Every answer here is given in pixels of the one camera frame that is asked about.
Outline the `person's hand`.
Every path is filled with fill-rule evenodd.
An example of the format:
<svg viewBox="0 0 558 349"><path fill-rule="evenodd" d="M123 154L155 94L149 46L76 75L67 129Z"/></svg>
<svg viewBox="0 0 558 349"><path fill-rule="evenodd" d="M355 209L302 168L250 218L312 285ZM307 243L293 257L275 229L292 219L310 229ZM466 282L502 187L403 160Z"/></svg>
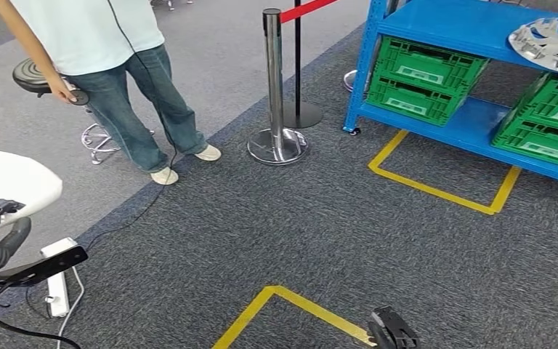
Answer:
<svg viewBox="0 0 558 349"><path fill-rule="evenodd" d="M52 94L65 103L72 104L77 101L77 97L70 91L68 85L61 76L46 77L46 82L51 89Z"/></svg>

